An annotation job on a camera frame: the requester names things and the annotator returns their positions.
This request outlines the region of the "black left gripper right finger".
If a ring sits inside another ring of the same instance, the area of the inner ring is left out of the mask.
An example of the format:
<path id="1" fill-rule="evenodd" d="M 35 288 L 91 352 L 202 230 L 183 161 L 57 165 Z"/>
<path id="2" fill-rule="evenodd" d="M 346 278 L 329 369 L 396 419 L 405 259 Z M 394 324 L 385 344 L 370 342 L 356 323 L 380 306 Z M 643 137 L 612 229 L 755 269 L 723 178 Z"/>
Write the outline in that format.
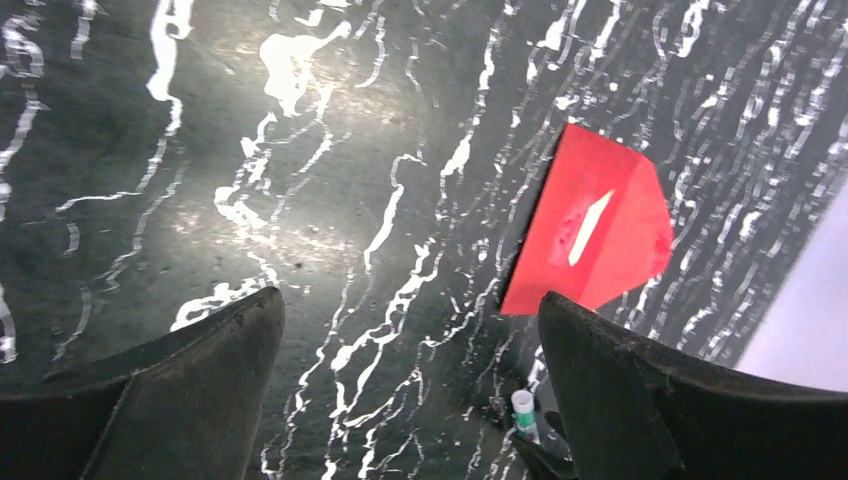
<path id="1" fill-rule="evenodd" d="M 580 479 L 843 479 L 847 396 L 741 373 L 557 293 L 538 333 L 548 414 Z"/>

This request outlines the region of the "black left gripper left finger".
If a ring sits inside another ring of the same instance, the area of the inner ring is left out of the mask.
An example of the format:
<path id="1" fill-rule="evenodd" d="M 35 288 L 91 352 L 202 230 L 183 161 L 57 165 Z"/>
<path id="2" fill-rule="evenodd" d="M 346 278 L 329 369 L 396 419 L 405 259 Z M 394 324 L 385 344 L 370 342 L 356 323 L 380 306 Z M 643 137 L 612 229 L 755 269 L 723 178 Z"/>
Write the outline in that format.
<path id="1" fill-rule="evenodd" d="M 5 479 L 241 479 L 285 325 L 263 288 L 190 326 L 1 387 Z"/>

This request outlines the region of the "green white glue stick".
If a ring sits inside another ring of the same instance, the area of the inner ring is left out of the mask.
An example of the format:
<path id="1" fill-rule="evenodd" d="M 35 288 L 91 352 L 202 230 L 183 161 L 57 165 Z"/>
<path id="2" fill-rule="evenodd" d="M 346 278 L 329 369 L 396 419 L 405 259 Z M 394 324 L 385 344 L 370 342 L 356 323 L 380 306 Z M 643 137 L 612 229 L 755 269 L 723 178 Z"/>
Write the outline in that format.
<path id="1" fill-rule="evenodd" d="M 539 430 L 533 393 L 527 389 L 516 390 L 511 394 L 510 402 L 516 432 L 521 438 L 538 444 Z"/>

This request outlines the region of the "red paper envelope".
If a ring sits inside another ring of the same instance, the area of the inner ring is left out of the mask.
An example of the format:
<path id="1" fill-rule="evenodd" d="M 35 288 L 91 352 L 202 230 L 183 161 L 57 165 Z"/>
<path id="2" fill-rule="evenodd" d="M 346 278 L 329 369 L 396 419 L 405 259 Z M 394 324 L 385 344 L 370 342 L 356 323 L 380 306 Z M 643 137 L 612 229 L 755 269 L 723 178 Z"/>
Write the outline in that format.
<path id="1" fill-rule="evenodd" d="M 500 312 L 533 315 L 549 292 L 596 310 L 663 273 L 673 237 L 655 164 L 633 149 L 568 123 Z"/>

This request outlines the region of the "cream paper letter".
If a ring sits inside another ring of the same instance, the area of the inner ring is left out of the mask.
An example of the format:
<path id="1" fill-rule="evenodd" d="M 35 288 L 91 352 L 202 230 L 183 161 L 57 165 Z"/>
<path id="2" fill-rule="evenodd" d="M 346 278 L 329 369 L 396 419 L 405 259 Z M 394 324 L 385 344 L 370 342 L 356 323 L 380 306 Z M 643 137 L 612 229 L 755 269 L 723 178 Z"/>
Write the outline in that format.
<path id="1" fill-rule="evenodd" d="M 614 194 L 614 189 L 607 191 L 587 208 L 567 257 L 570 266 L 575 266 L 580 261 L 603 212 Z"/>

